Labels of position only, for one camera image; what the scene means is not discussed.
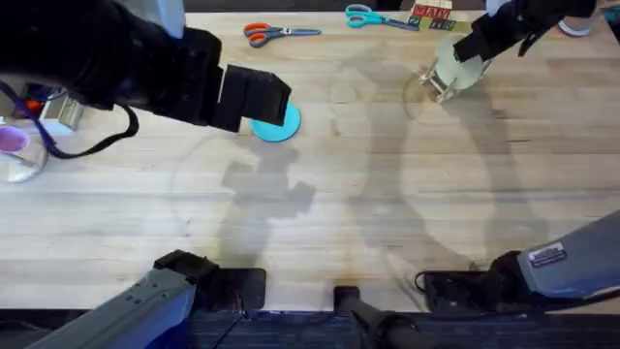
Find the red scissors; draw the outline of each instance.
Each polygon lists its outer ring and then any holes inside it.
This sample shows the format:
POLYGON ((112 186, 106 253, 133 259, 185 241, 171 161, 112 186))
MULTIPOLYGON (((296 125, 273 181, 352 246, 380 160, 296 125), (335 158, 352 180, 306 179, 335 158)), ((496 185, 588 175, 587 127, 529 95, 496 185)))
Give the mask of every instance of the red scissors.
POLYGON ((252 48, 262 48, 271 39, 283 38, 289 35, 319 35, 321 30, 278 28, 272 27, 267 23, 251 23, 243 28, 243 34, 250 41, 252 48))

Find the purple cup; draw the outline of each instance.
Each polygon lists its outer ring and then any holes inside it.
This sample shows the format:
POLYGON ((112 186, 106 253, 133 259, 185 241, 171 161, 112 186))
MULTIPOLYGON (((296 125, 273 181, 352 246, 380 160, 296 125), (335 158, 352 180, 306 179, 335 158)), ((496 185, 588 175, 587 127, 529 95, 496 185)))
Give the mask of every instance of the purple cup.
POLYGON ((14 153, 30 143, 28 134, 13 126, 0 126, 0 151, 14 153))

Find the blue disc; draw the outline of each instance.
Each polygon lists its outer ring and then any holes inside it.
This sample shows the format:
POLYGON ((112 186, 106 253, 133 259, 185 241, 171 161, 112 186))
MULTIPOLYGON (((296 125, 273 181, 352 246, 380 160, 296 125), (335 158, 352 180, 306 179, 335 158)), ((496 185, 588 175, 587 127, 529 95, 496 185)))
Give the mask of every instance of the blue disc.
POLYGON ((293 104, 287 105, 284 115, 284 125, 276 126, 259 120, 252 120, 252 131, 261 140, 267 142, 281 142, 292 137, 301 125, 301 114, 293 104))

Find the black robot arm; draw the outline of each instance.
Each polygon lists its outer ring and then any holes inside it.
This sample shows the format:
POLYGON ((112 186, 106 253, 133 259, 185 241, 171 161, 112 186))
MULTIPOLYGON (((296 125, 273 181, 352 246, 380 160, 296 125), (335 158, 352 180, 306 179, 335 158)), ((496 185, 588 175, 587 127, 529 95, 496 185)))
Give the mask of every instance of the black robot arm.
POLYGON ((521 42, 522 56, 544 33, 565 16, 589 17, 596 0, 512 0, 495 16, 481 16, 472 23, 472 33, 454 44, 455 58, 465 62, 479 55, 491 59, 521 42))
POLYGON ((84 105, 114 104, 236 132, 241 116, 282 125, 291 89, 275 75, 218 66, 221 42, 181 39, 111 0, 19 0, 0 6, 0 74, 62 85, 84 105))

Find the blue scissors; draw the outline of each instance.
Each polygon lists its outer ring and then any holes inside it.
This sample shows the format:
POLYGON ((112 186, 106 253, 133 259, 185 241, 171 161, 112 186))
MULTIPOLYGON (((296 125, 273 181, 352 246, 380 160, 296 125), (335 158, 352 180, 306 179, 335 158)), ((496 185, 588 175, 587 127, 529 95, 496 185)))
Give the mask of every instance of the blue scissors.
POLYGON ((409 25, 399 20, 391 19, 386 16, 381 16, 376 12, 372 11, 372 9, 366 5, 349 5, 345 9, 345 14, 348 17, 347 24, 349 24, 349 26, 352 28, 361 28, 366 24, 385 24, 391 25, 396 28, 419 31, 418 26, 409 25))
POLYGON ((243 34, 250 41, 252 48, 262 48, 271 39, 283 38, 289 35, 319 35, 321 30, 278 28, 272 27, 267 23, 250 23, 243 28, 243 34))

